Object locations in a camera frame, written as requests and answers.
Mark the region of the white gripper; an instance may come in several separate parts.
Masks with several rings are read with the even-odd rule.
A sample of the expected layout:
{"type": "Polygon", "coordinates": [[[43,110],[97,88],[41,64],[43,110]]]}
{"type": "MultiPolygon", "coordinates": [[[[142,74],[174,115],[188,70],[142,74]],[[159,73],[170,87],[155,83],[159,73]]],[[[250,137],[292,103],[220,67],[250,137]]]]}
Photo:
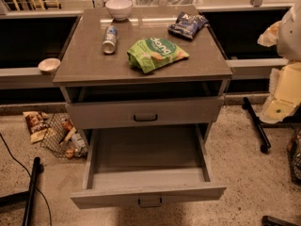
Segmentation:
{"type": "MultiPolygon", "coordinates": [[[[271,47],[277,44],[280,22],[271,24],[257,43],[271,47]]],[[[259,114],[261,121],[277,123],[291,116],[301,104],[301,63],[295,62],[281,70],[273,69],[270,74],[270,96],[262,106],[259,114]]]]}

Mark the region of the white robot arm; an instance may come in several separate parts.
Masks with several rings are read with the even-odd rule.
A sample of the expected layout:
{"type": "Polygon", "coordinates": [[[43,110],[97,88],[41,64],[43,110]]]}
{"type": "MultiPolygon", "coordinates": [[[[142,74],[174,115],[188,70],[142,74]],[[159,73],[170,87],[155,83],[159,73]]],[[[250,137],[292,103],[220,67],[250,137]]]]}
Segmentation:
{"type": "Polygon", "coordinates": [[[260,120],[277,123],[291,116],[301,105],[301,2],[293,4],[278,22],[270,25],[258,38],[261,46],[277,47],[287,59],[281,69],[270,73],[269,96],[260,112],[260,120]]]}

